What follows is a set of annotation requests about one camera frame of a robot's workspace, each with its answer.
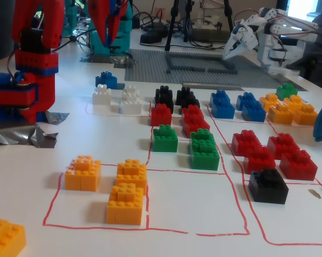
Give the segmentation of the red and blue gripper body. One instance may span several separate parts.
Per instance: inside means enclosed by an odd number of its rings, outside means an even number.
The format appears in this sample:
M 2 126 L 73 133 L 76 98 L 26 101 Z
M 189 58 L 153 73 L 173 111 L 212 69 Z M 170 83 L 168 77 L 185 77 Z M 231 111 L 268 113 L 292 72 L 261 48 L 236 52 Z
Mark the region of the red and blue gripper body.
M 129 1 L 88 0 L 87 4 L 89 12 L 119 13 L 129 4 Z

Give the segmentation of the long white gripper finger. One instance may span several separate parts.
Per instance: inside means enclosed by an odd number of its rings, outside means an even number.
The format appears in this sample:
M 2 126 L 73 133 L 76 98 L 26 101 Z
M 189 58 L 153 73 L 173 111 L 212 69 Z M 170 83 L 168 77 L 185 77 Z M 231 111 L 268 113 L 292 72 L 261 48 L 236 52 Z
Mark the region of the long white gripper finger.
M 237 50 L 231 51 L 232 47 L 241 39 L 241 34 L 231 34 L 229 40 L 224 47 L 223 59 L 227 60 L 235 55 L 237 55 Z

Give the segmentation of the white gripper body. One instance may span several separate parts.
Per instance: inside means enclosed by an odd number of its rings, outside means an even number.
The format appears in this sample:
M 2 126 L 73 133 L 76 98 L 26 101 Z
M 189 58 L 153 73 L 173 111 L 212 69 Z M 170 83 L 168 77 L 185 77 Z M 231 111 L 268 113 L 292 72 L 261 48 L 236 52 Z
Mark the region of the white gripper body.
M 258 39 L 251 25 L 239 23 L 232 30 L 233 50 L 252 51 L 258 45 Z

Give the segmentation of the red blue gripper finger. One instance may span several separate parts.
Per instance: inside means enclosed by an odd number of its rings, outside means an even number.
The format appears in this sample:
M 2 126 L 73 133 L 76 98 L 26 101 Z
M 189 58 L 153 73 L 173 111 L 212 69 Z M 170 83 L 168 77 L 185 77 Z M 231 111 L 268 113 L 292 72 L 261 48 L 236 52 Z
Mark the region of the red blue gripper finger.
M 106 18 L 107 10 L 89 10 L 89 15 L 103 44 L 107 44 Z

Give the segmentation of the short white gripper finger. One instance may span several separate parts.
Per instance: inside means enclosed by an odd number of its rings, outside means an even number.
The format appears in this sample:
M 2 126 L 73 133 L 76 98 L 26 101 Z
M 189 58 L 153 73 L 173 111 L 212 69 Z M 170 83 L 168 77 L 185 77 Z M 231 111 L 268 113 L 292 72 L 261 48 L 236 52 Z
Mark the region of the short white gripper finger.
M 244 43 L 240 43 L 234 50 L 232 50 L 229 54 L 228 57 L 232 58 L 236 55 L 241 55 L 245 52 L 248 52 L 249 49 Z

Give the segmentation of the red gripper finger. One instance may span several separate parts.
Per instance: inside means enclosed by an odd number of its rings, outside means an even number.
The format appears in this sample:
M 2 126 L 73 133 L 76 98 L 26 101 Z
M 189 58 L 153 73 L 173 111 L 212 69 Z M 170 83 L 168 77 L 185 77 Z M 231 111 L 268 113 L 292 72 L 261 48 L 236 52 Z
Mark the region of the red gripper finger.
M 118 33 L 121 19 L 121 10 L 116 10 L 114 13 L 108 14 L 108 45 L 110 46 Z

